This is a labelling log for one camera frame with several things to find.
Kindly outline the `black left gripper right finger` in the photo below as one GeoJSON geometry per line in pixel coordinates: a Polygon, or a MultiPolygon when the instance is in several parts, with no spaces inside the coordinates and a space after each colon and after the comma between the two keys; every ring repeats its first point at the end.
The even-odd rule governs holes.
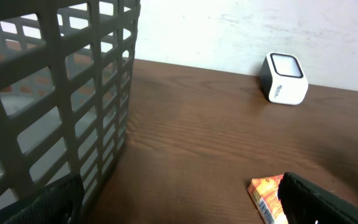
{"type": "Polygon", "coordinates": [[[358,224],[358,208],[293,172],[286,172],[278,198],[289,224],[358,224]]]}

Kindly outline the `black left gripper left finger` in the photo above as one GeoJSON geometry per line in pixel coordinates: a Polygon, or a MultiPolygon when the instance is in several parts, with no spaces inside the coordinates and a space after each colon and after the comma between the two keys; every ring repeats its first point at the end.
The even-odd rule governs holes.
{"type": "Polygon", "coordinates": [[[0,209],[0,223],[79,223],[84,196],[81,175],[68,174],[30,197],[0,209]]]}

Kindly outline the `orange small box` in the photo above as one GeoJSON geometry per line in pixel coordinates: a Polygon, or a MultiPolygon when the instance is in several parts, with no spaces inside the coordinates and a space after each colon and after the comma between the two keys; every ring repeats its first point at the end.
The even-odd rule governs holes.
{"type": "Polygon", "coordinates": [[[265,224],[288,224],[278,198],[278,187],[283,174],[256,178],[250,181],[247,191],[265,224]]]}

